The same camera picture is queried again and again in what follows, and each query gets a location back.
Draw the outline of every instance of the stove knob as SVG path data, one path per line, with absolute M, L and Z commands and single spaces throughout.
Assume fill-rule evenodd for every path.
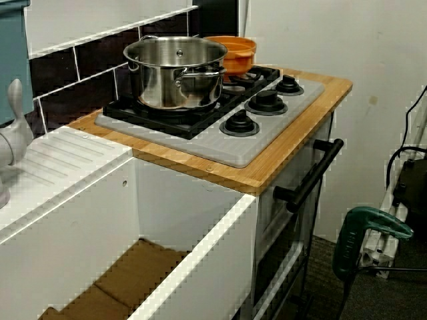
M 293 85 L 294 83 L 296 83 L 296 81 L 294 77 L 291 77 L 290 75 L 284 75 L 282 77 L 282 83 L 287 85 Z
M 273 105 L 277 100 L 278 92 L 276 90 L 265 90 L 256 95 L 256 103 Z
M 283 100 L 278 97 L 278 92 L 276 90 L 259 92 L 255 97 L 250 99 L 248 105 L 251 109 L 262 113 L 274 113 L 285 108 L 285 104 Z
M 295 93 L 300 90 L 300 86 L 294 77 L 284 75 L 282 80 L 276 86 L 276 90 L 282 93 Z
M 226 129 L 234 133 L 247 133 L 255 128 L 254 121 L 246 115 L 246 110 L 234 113 L 226 121 Z

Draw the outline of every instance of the tiled wall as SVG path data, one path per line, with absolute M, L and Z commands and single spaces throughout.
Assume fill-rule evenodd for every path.
M 199 34 L 199 9 L 30 60 L 34 111 L 26 115 L 40 137 L 130 93 L 123 50 L 144 35 Z

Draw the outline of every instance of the stove top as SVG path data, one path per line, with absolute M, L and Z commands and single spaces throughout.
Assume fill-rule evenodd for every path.
M 158 111 L 122 96 L 95 124 L 232 167 L 247 166 L 324 91 L 321 83 L 254 67 L 224 81 L 217 103 Z
M 156 110 L 136 101 L 130 95 L 123 95 L 118 101 L 105 106 L 103 114 L 190 140 L 279 76 L 278 70 L 263 67 L 253 67 L 243 77 L 231 76 L 217 102 L 201 109 Z

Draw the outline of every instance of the black tile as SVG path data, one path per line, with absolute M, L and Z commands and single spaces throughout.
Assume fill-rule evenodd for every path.
M 187 35 L 187 13 L 143 25 L 141 35 L 157 35 L 159 37 Z
M 113 71 L 48 95 L 41 99 L 47 131 L 67 125 L 113 100 Z
M 238 0 L 193 0 L 199 6 L 201 37 L 238 35 Z
M 41 112 L 38 101 L 34 101 L 34 110 L 25 115 L 25 119 L 27 120 L 29 127 L 33 132 L 34 139 L 45 134 L 45 128 L 43 126 L 43 120 L 41 118 Z M 10 120 L 2 125 L 0 128 L 6 128 L 10 124 L 12 124 L 14 120 Z
M 115 70 L 115 78 L 117 81 L 117 93 L 118 95 L 132 94 L 131 89 L 131 78 L 129 74 L 129 67 L 124 65 Z
M 72 48 L 32 59 L 29 63 L 35 97 L 77 81 Z
M 125 62 L 123 50 L 138 41 L 138 28 L 123 31 L 75 48 L 82 79 Z
M 200 34 L 200 12 L 199 9 L 191 10 L 188 13 L 188 26 L 189 26 L 189 36 L 193 37 L 194 35 Z

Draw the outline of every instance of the orange pot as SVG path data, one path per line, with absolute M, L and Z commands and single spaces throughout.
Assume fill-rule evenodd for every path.
M 247 38 L 232 37 L 227 35 L 206 37 L 206 39 L 225 45 L 228 53 L 224 58 L 224 67 L 228 75 L 243 75 L 254 65 L 256 43 Z

